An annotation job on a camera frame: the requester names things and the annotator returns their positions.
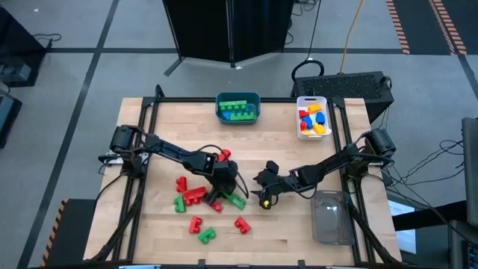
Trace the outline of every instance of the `wooden tabletop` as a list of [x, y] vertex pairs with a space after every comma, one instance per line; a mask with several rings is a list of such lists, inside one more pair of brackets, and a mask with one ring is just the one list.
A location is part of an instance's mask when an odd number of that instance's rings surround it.
[[[140, 104], [141, 99], [124, 99], [118, 125], [136, 125]], [[215, 116], [214, 103], [161, 103], [155, 133], [188, 150], [209, 143], [230, 149], [231, 159], [238, 163], [249, 190], [260, 189], [252, 178], [264, 169], [266, 161], [274, 160], [280, 166], [279, 174], [287, 175], [292, 168], [316, 164], [335, 154], [332, 135], [322, 141], [297, 138], [294, 103], [262, 103], [261, 106], [261, 116], [255, 125], [224, 126]], [[346, 99], [346, 106], [350, 131], [355, 139], [370, 129], [364, 101]], [[343, 146], [338, 110], [336, 114]], [[109, 167], [102, 188], [119, 172], [118, 166]], [[371, 167], [370, 173], [380, 176], [377, 168]], [[281, 194], [279, 203], [267, 211], [259, 207], [258, 198], [251, 195], [243, 211], [223, 202], [221, 214], [204, 203], [187, 207], [186, 213], [178, 214], [173, 200], [178, 196], [175, 179], [179, 176], [187, 177], [189, 189], [201, 186], [211, 189], [203, 177], [190, 174], [180, 164], [159, 156], [152, 157], [134, 263], [197, 264], [198, 259], [205, 259], [207, 265], [297, 265], [297, 260], [303, 259], [307, 265], [353, 265], [351, 247], [318, 244], [313, 240], [309, 200], [297, 194]], [[94, 256], [117, 227], [126, 182], [126, 179], [121, 180], [112, 185], [98, 202], [85, 259]], [[338, 171], [326, 176], [318, 189], [340, 191]], [[391, 255], [401, 260], [383, 183], [367, 177], [362, 181], [362, 191], [371, 229]], [[235, 192], [243, 197], [239, 190]], [[213, 227], [217, 233], [207, 245], [202, 244], [197, 235], [188, 232], [194, 215], [203, 219], [202, 230]], [[234, 226], [239, 215], [252, 227], [245, 235]], [[363, 237], [358, 227], [357, 234], [361, 258], [366, 261]], [[128, 238], [129, 229], [124, 234], [121, 257], [125, 257]]]

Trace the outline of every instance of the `yellow cable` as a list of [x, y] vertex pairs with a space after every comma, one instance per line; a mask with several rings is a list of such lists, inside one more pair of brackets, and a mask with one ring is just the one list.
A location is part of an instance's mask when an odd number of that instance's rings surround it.
[[341, 64], [341, 71], [340, 71], [340, 73], [342, 73], [342, 70], [344, 69], [345, 57], [347, 56], [347, 46], [349, 45], [350, 34], [352, 33], [353, 26], [355, 25], [356, 20], [357, 20], [357, 17], [359, 16], [359, 13], [360, 13], [361, 5], [362, 5], [362, 4], [364, 4], [364, 0], [360, 0], [360, 4], [358, 4], [356, 16], [353, 18], [353, 22], [352, 22], [352, 25], [350, 26], [349, 34], [347, 35], [347, 41], [345, 41], [344, 56], [342, 56], [342, 64]]

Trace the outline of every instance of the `yellow lego brick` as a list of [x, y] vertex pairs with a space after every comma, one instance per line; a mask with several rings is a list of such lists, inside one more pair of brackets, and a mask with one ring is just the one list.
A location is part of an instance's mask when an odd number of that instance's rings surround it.
[[314, 123], [314, 132], [321, 135], [321, 134], [326, 133], [326, 129], [322, 125], [320, 125], [319, 123]]
[[309, 105], [309, 107], [308, 107], [308, 113], [309, 114], [317, 113], [321, 110], [322, 110], [322, 107], [320, 107], [319, 104]]

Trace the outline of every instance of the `teal plastic container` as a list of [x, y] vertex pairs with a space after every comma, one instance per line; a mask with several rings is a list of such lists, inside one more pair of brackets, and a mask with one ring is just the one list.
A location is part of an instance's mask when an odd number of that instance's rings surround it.
[[[255, 120], [227, 120], [223, 116], [223, 112], [220, 110], [219, 103], [242, 101], [242, 100], [245, 100], [247, 102], [247, 107], [249, 111], [255, 112], [255, 114], [257, 115]], [[219, 93], [216, 97], [216, 116], [222, 124], [251, 125], [257, 121], [260, 114], [261, 114], [261, 97], [257, 93], [239, 93], [239, 92]]]

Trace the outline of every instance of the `white plastic bin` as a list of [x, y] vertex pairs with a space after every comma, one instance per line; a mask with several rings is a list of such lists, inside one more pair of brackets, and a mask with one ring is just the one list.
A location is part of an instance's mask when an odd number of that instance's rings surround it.
[[[305, 110], [307, 111], [307, 107], [313, 104], [320, 104], [322, 107], [322, 114], [326, 118], [326, 122], [323, 124], [323, 127], [326, 129], [325, 134], [317, 134], [314, 132], [314, 129], [301, 131], [300, 130], [300, 123], [302, 120], [299, 117], [299, 111]], [[315, 114], [310, 115], [312, 122], [315, 123]], [[321, 140], [325, 136], [330, 135], [332, 130], [329, 127], [329, 116], [327, 114], [327, 99], [322, 96], [301, 96], [297, 98], [297, 108], [296, 108], [296, 121], [297, 121], [297, 137], [300, 140]]]

